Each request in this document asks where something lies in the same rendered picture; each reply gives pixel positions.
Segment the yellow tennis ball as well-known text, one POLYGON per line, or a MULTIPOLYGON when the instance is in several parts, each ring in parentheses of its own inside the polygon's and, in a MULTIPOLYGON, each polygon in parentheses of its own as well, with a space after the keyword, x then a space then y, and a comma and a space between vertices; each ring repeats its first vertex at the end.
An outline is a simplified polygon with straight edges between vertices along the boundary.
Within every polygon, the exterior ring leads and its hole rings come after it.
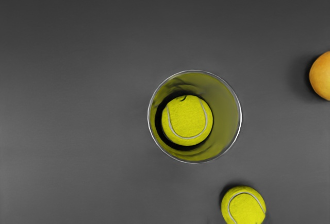
POLYGON ((212 131, 212 110, 207 102, 197 96, 179 96, 163 109, 161 126, 171 142, 194 146, 206 140, 212 131))
POLYGON ((229 189, 221 200, 226 224, 262 224, 267 207, 261 194, 249 186, 229 189))

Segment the clear glass cup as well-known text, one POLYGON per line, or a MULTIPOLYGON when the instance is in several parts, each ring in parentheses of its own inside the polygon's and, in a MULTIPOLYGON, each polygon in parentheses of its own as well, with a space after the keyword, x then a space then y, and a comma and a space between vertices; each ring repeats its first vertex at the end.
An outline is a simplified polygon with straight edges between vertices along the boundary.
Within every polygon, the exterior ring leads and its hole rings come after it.
POLYGON ((188 70, 170 76, 158 86, 148 106, 147 121, 152 138, 166 155, 183 163, 200 164, 222 156, 233 146, 241 129, 242 110, 236 93, 225 80, 210 72, 188 70), (213 126, 204 141, 185 146, 166 137, 161 116, 170 101, 189 95, 206 101, 213 126))

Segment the orange fruit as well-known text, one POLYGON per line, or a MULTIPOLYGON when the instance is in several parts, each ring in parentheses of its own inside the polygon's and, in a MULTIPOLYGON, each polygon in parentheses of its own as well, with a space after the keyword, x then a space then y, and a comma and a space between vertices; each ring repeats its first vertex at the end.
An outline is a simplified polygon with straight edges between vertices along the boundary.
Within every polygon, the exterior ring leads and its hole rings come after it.
POLYGON ((313 63, 309 81, 320 97, 330 101, 330 51, 323 53, 313 63))

